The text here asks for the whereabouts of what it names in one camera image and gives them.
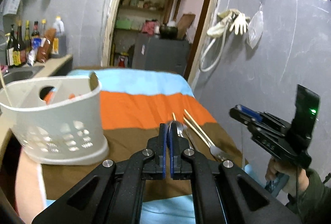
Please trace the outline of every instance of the sink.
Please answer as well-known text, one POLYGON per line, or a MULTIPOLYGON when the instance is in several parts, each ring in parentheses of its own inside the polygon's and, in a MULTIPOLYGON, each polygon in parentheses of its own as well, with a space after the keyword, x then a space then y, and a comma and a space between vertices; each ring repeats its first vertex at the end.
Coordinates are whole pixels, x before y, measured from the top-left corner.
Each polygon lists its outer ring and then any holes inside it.
POLYGON ((4 73, 3 79, 5 81, 5 84, 18 80, 30 79, 43 68, 43 66, 12 68, 4 73))

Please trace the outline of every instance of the wooden shelf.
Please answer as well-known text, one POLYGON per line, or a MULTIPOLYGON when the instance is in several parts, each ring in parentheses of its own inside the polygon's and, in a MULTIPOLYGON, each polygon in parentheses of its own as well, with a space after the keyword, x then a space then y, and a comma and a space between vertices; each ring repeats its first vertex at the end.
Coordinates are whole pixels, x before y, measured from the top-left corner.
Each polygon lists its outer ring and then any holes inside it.
POLYGON ((158 14, 158 15, 161 15, 163 13, 163 11, 159 11, 159 10, 150 10, 150 9, 144 9, 144 8, 132 7, 132 6, 121 6, 120 9, 137 10, 137 11, 142 11, 142 12, 154 13, 154 14, 158 14))
POLYGON ((116 30, 123 30, 123 31, 131 31, 131 32, 136 32, 136 33, 140 33, 141 30, 134 30, 134 29, 122 29, 122 28, 115 28, 116 30))

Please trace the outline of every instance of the cutting board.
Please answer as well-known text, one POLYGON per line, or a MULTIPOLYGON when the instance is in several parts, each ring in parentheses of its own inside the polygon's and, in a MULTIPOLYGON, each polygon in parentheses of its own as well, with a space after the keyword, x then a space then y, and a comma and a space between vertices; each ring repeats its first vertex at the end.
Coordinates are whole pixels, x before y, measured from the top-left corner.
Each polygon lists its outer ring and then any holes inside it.
POLYGON ((191 24, 193 23, 195 19, 195 14, 183 14, 182 18, 180 18, 178 24, 177 24, 177 28, 178 28, 178 34, 177 34, 177 39, 183 39, 186 30, 188 29, 188 27, 191 26, 191 24))

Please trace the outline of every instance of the glass bottle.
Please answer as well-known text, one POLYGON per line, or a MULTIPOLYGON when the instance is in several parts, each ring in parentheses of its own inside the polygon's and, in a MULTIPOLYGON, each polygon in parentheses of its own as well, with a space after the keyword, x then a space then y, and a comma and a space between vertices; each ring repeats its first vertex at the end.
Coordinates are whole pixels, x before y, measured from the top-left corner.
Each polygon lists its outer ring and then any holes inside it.
POLYGON ((17 42, 18 42, 18 51, 19 51, 19 64, 18 65, 23 65, 26 63, 26 52, 25 52, 25 43, 22 38, 22 21, 20 20, 18 23, 17 27, 17 42))
POLYGON ((45 37, 45 32, 46 32, 46 20, 43 19, 41 21, 41 37, 45 37))
POLYGON ((8 65, 8 67, 14 66, 13 52, 14 52, 15 46, 17 46, 17 40, 15 38, 14 25, 12 25, 9 40, 7 43, 7 65, 8 65))
POLYGON ((36 20, 34 22, 34 30, 32 31, 32 34, 31 34, 31 49, 34 48, 34 38, 35 37, 40 37, 40 33, 38 31, 38 21, 36 20))
POLYGON ((29 52, 31 51, 30 21, 29 20, 27 20, 25 22, 24 42, 25 42, 25 51, 26 51, 26 54, 29 54, 29 52))

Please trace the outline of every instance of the blue fabric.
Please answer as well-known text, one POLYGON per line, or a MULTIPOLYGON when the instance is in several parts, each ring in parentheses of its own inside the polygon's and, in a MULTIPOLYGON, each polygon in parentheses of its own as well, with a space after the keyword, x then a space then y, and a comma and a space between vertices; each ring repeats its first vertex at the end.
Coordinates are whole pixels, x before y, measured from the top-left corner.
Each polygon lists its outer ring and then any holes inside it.
MULTIPOLYGON (((68 75, 86 75, 91 70, 73 70, 68 75)), ((132 95, 172 95, 181 93, 194 97, 186 80, 177 74, 135 69, 94 70, 103 91, 123 92, 132 95)))
MULTIPOLYGON (((50 206, 54 200, 46 200, 50 206)), ((195 224, 192 195, 143 203, 141 224, 195 224)))
POLYGON ((260 186, 263 188, 265 187, 265 183, 262 184, 261 181, 259 180, 258 176, 256 173, 253 171, 253 167, 250 164, 247 164, 244 168, 246 174, 248 174, 252 179, 254 179, 260 186))

